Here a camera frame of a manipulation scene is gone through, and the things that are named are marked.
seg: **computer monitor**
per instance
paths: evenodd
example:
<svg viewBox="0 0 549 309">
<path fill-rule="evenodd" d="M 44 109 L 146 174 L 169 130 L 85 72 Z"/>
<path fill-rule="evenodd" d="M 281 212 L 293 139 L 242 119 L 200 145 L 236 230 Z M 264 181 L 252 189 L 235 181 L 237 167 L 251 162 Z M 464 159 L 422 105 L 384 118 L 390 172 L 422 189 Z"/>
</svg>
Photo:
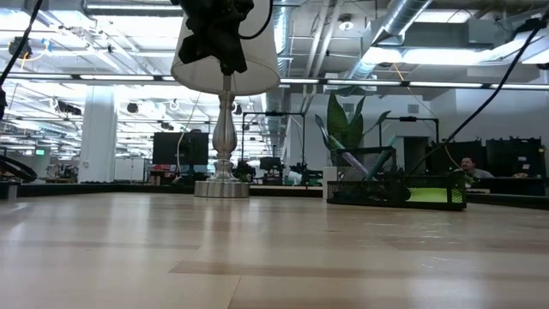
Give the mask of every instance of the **computer monitor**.
<svg viewBox="0 0 549 309">
<path fill-rule="evenodd" d="M 259 158 L 259 168 L 265 171 L 278 170 L 282 167 L 281 158 L 278 157 L 264 157 Z"/>
<path fill-rule="evenodd" d="M 154 133 L 153 164 L 178 164 L 177 148 L 181 133 Z M 179 164 L 208 164 L 208 133 L 184 133 L 179 144 Z"/>
</svg>

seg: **cable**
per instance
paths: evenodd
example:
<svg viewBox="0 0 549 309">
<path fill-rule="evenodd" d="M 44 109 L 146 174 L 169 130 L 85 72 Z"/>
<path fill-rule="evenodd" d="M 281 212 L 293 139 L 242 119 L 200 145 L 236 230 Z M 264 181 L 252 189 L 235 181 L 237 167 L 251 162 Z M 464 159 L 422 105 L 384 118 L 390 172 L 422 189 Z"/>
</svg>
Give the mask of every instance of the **cable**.
<svg viewBox="0 0 549 309">
<path fill-rule="evenodd" d="M 189 120 L 187 120 L 187 124 L 183 128 L 183 132 L 181 132 L 181 136 L 179 137 L 178 149 L 177 149 L 177 154 L 178 154 L 178 170 L 177 170 L 177 172 L 178 172 L 178 176 L 181 176 L 181 158 L 179 157 L 179 147 L 181 146 L 181 142 L 183 141 L 183 136 L 185 135 L 185 131 L 187 130 L 187 128 L 189 128 L 190 120 L 192 119 L 192 116 L 195 114 L 195 109 L 196 109 L 196 106 L 198 105 L 198 101 L 199 101 L 201 95 L 202 95 L 202 92 L 198 94 L 198 98 L 196 98 L 195 105 L 192 107 L 192 112 L 190 112 Z"/>
<path fill-rule="evenodd" d="M 401 80 L 404 82 L 404 77 L 402 76 L 401 71 L 398 70 L 398 66 L 396 66 L 396 64 L 393 64 L 393 66 L 395 67 L 395 70 L 396 70 L 396 72 L 398 73 L 398 76 L 400 76 L 400 77 L 401 77 Z M 420 99 L 418 99 L 418 98 L 415 97 L 415 94 L 413 93 L 413 91 L 412 91 L 412 89 L 411 89 L 410 87 L 407 87 L 407 89 L 408 89 L 408 91 L 410 92 L 410 94 L 412 94 L 412 96 L 413 96 L 413 97 L 414 97 L 414 98 L 415 98 L 415 99 L 416 99 L 416 100 L 417 100 L 417 101 L 418 101 L 427 111 L 429 111 L 429 112 L 431 113 L 431 115 L 433 115 L 435 118 L 438 118 L 437 114 L 435 114 L 429 107 L 427 107 L 425 104 L 423 104 L 423 102 L 422 102 Z M 425 122 L 425 120 L 423 120 L 423 124 L 424 124 L 427 128 L 429 128 L 429 130 L 431 130 L 431 132 L 434 132 L 434 130 Z M 444 145 L 444 148 L 446 149 L 446 154 L 448 155 L 449 160 L 452 161 L 452 163 L 454 163 L 455 166 L 456 166 L 457 168 L 461 168 L 457 163 L 455 163 L 454 158 L 452 158 L 451 154 L 449 153 L 448 147 L 446 147 L 446 146 Z"/>
<path fill-rule="evenodd" d="M 0 169 L 27 182 L 33 182 L 38 178 L 38 175 L 31 167 L 3 155 L 0 155 Z"/>
<path fill-rule="evenodd" d="M 21 38 L 21 43 L 17 46 L 17 49 L 15 49 L 13 56 L 9 60 L 8 65 L 6 65 L 6 68 L 3 70 L 2 75 L 0 76 L 0 87 L 6 81 L 6 78 L 8 78 L 8 74 L 11 71 L 11 69 L 13 69 L 15 65 L 15 61 L 17 61 L 17 57 L 23 50 L 23 47 L 25 46 L 25 44 L 27 44 L 28 35 L 31 33 L 31 30 L 33 30 L 33 24 L 40 10 L 40 6 L 42 6 L 42 0 L 36 0 L 33 13 L 31 14 L 30 22 L 28 23 L 27 29 L 25 29 L 25 33 L 23 34 L 23 37 Z"/>
<path fill-rule="evenodd" d="M 261 29 L 259 29 L 259 31 L 256 32 L 256 34 L 251 35 L 251 36 L 245 36 L 245 35 L 240 34 L 240 39 L 255 39 L 258 36 L 260 36 L 261 33 L 263 33 L 263 31 L 265 31 L 265 29 L 267 29 L 269 23 L 271 22 L 271 18 L 273 16 L 273 7 L 274 6 L 275 6 L 275 0 L 270 0 L 269 7 L 268 7 L 267 20 L 265 21 L 265 23 L 263 24 Z"/>
<path fill-rule="evenodd" d="M 510 76 L 511 72 L 513 71 L 513 69 L 515 68 L 516 64 L 521 59 L 522 54 L 526 51 L 526 49 L 530 45 L 530 42 L 532 42 L 532 39 L 534 39 L 535 35 L 541 30 L 541 28 L 542 27 L 537 27 L 528 36 L 528 38 L 524 42 L 524 45 L 521 47 L 519 52 L 516 54 L 515 58 L 513 59 L 513 62 L 511 62 L 511 66 L 507 69 L 507 72 L 505 72 L 504 77 L 502 78 L 501 82 L 499 83 L 498 87 L 493 92 L 493 94 L 476 111 L 474 111 L 474 113 L 471 116 L 469 116 L 469 118 L 467 118 L 462 124 L 460 124 L 460 126 L 457 127 L 457 129 L 455 129 L 455 131 L 452 132 L 452 134 L 450 134 L 448 136 L 446 141 L 444 141 L 441 144 L 438 144 L 438 146 L 436 146 L 433 150 L 431 150 L 428 154 L 426 154 L 425 157 L 423 157 L 423 159 L 421 159 L 421 161 L 418 162 L 418 164 L 412 169 L 412 171 L 410 171 L 410 173 L 408 173 L 408 175 L 412 175 L 423 164 L 423 162 L 425 162 L 425 160 L 430 155 L 437 152 L 441 147 L 445 147 L 446 145 L 448 145 L 449 142 L 451 142 L 454 139 L 454 137 L 459 132 L 461 132 L 463 130 L 463 128 L 465 128 L 473 119 L 475 119 L 494 100 L 494 98 L 496 98 L 496 95 L 499 94 L 499 92 L 501 91 L 501 88 L 504 86 L 504 84 L 509 79 L 509 76 Z"/>
</svg>

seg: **fluorescent light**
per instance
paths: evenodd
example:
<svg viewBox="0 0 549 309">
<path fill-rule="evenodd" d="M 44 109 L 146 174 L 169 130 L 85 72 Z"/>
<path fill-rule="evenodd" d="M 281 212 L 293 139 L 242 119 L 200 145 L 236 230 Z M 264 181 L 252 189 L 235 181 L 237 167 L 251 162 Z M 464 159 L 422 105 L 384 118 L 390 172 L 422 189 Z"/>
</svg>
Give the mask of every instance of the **fluorescent light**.
<svg viewBox="0 0 549 309">
<path fill-rule="evenodd" d="M 132 10 L 172 10 L 179 11 L 178 5 L 113 5 L 113 4 L 89 4 L 87 9 L 132 9 Z"/>
<path fill-rule="evenodd" d="M 349 31 L 353 29 L 354 24 L 351 21 L 344 21 L 340 24 L 340 30 L 342 31 Z"/>
<path fill-rule="evenodd" d="M 342 86 L 400 86 L 401 82 L 374 80 L 328 80 L 328 85 Z"/>
<path fill-rule="evenodd" d="M 390 48 L 370 47 L 364 56 L 362 56 L 362 63 L 364 64 L 397 64 L 401 62 L 401 52 Z"/>
<path fill-rule="evenodd" d="M 84 80 L 98 80 L 98 81 L 152 81 L 153 76 L 115 76 L 115 75 L 82 75 L 81 79 Z"/>
<path fill-rule="evenodd" d="M 406 64 L 470 65 L 482 58 L 480 52 L 468 49 L 414 48 L 404 53 Z"/>
<path fill-rule="evenodd" d="M 481 88 L 479 82 L 410 82 L 410 87 L 428 88 Z"/>
<path fill-rule="evenodd" d="M 8 78 L 14 79 L 72 79 L 69 74 L 27 74 L 27 73 L 10 73 Z"/>
<path fill-rule="evenodd" d="M 5 145 L 4 147 L 13 150 L 34 150 L 34 146 Z"/>
<path fill-rule="evenodd" d="M 297 83 L 297 84 L 318 84 L 319 80 L 316 78 L 281 78 L 281 83 Z"/>
<path fill-rule="evenodd" d="M 544 50 L 522 61 L 523 64 L 549 64 L 549 50 Z"/>
<path fill-rule="evenodd" d="M 490 88 L 495 89 L 498 84 L 492 84 Z M 509 90 L 549 90 L 549 85 L 533 85 L 533 84 L 504 84 L 501 89 Z"/>
</svg>

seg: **mesh desk organizer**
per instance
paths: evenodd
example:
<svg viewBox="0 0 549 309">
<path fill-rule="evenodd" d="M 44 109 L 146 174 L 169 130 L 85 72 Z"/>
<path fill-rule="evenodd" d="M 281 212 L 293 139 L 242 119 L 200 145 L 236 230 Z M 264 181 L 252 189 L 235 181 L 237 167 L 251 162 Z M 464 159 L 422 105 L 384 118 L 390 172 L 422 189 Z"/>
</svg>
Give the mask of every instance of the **mesh desk organizer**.
<svg viewBox="0 0 549 309">
<path fill-rule="evenodd" d="M 356 161 L 349 164 L 349 155 Z M 410 209 L 463 210 L 467 207 L 463 172 L 448 176 L 403 176 L 396 172 L 392 147 L 337 151 L 338 181 L 329 181 L 328 203 Z"/>
</svg>

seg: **doorway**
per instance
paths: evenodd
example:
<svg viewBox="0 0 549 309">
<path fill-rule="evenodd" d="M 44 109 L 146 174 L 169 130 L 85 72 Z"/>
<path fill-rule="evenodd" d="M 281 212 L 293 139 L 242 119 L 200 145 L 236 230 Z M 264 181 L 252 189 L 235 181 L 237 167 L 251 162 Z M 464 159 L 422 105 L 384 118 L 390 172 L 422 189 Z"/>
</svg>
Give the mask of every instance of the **doorway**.
<svg viewBox="0 0 549 309">
<path fill-rule="evenodd" d="M 425 148 L 429 144 L 428 137 L 405 136 L 404 139 L 404 171 L 410 173 L 412 169 L 425 157 Z M 424 174 L 425 162 L 422 162 L 413 174 Z"/>
</svg>

